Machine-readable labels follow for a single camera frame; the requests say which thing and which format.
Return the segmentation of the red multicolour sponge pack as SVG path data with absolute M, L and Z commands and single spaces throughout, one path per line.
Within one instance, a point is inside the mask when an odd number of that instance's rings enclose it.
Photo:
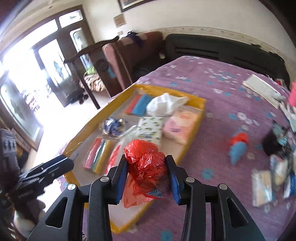
M 103 138 L 95 138 L 83 161 L 83 168 L 101 174 L 111 156 L 115 142 Z

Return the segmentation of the red plastic bag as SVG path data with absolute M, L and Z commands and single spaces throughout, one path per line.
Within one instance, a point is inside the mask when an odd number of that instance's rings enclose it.
M 133 140 L 124 148 L 128 176 L 123 193 L 125 208 L 164 199 L 169 193 L 165 154 L 151 142 Z

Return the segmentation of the red white wipes pack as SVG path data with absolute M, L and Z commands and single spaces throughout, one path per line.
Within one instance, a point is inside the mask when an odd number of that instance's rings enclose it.
M 104 172 L 104 175 L 107 175 L 112 167 L 115 167 L 119 164 L 121 157 L 124 154 L 125 146 L 135 139 L 136 130 L 137 130 L 137 126 L 133 125 L 128 130 L 126 130 L 121 136 L 119 136 L 118 138 L 119 141 L 115 145 L 111 153 L 111 156 L 107 162 L 107 167 Z

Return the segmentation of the pink tissue pack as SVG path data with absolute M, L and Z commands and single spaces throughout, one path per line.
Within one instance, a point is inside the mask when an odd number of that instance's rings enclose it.
M 164 124 L 164 136 L 181 145 L 186 145 L 202 113 L 201 109 L 177 108 Z

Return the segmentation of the blue Vinda plastic bag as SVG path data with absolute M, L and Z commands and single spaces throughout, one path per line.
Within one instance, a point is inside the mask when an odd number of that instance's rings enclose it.
M 119 137 L 126 131 L 126 122 L 119 118 L 109 117 L 102 124 L 102 133 L 112 137 Z

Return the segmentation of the lemon print tissue pack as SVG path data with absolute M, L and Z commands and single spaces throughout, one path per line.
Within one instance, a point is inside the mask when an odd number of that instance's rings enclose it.
M 136 136 L 139 140 L 154 143 L 161 146 L 164 118 L 141 117 L 137 124 Z

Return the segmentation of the white fluffy towel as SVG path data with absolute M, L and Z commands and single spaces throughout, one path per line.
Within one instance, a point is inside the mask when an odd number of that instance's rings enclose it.
M 189 97 L 176 97 L 164 93 L 153 98 L 146 106 L 146 113 L 152 117 L 170 116 L 173 112 L 185 105 L 189 101 Z

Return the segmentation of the blue red sponge pack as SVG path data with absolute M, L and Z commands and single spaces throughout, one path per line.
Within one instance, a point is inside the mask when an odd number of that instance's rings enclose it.
M 152 101 L 153 97 L 148 94 L 136 95 L 128 107 L 125 109 L 125 114 L 142 117 L 146 113 L 147 105 Z

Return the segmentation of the clear bag of white items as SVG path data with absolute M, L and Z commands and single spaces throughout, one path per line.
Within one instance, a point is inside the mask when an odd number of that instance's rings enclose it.
M 288 174 L 288 159 L 272 154 L 270 156 L 270 171 L 274 185 L 280 186 L 284 183 Z

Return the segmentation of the blue Vinda tissue pack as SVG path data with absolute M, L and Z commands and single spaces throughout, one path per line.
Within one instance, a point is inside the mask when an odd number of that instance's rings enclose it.
M 288 174 L 288 177 L 285 180 L 285 188 L 283 192 L 283 198 L 287 199 L 291 196 L 294 196 L 296 192 L 296 179 L 295 173 L 292 171 Z

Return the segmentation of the blue scrubber with red bag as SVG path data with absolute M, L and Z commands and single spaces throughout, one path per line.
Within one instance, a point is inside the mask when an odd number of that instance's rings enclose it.
M 232 165 L 236 165 L 243 155 L 245 155 L 248 144 L 248 135 L 242 131 L 236 132 L 230 139 L 228 155 Z

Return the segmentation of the yellow cardboard tray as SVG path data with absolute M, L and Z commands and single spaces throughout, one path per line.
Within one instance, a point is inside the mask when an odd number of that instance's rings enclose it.
M 77 186 L 84 186 L 91 184 L 97 178 L 106 173 L 109 165 L 109 159 L 114 152 L 117 152 L 115 165 L 118 165 L 121 155 L 123 155 L 123 148 L 132 140 L 136 139 L 136 125 L 140 118 L 133 115 L 125 114 L 125 110 L 132 102 L 132 99 L 137 94 L 148 94 L 152 97 L 160 96 L 164 93 L 176 97 L 188 97 L 188 102 L 183 107 L 198 115 L 194 122 L 193 129 L 189 133 L 186 144 L 179 144 L 164 135 L 158 137 L 158 148 L 165 155 L 172 155 L 175 163 L 179 164 L 184 158 L 186 152 L 195 138 L 195 135 L 200 127 L 204 110 L 206 107 L 206 100 L 192 94 L 180 92 L 174 89 L 163 88 L 159 86 L 135 84 L 130 86 L 125 91 L 114 97 L 104 108 L 100 109 L 83 129 L 74 137 L 67 145 L 63 154 L 74 159 L 74 168 L 72 171 L 64 175 L 66 181 Z M 122 119 L 125 122 L 126 131 L 122 137 L 114 138 L 103 133 L 102 124 L 109 117 L 115 119 Z M 96 138 L 110 140 L 111 143 L 104 145 L 107 153 L 104 154 L 101 165 L 97 171 L 90 171 L 83 167 L 84 161 L 88 157 L 88 152 L 92 149 Z

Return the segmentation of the purple floral tablecloth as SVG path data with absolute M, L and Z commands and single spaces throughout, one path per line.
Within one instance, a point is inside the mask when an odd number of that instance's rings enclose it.
M 277 192 L 277 204 L 252 206 L 253 169 L 267 170 L 261 141 L 272 121 L 286 126 L 283 112 L 243 85 L 252 71 L 211 59 L 182 56 L 141 77 L 135 84 L 159 86 L 206 100 L 204 117 L 189 150 L 179 163 L 188 174 L 209 185 L 227 184 L 251 215 L 266 240 L 277 240 L 295 213 L 295 198 Z M 245 132 L 249 144 L 236 165 L 229 141 Z

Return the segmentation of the black sofa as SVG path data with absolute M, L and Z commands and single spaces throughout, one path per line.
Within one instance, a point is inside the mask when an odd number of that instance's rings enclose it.
M 287 88 L 290 76 L 281 56 L 261 49 L 259 45 L 245 44 L 219 37 L 169 34 L 165 39 L 165 56 L 173 61 L 181 56 L 195 56 L 232 64 L 272 79 L 281 79 Z

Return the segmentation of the framed picture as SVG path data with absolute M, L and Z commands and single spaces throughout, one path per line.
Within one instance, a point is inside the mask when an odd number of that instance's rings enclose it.
M 117 0 L 122 13 L 151 1 L 153 0 Z

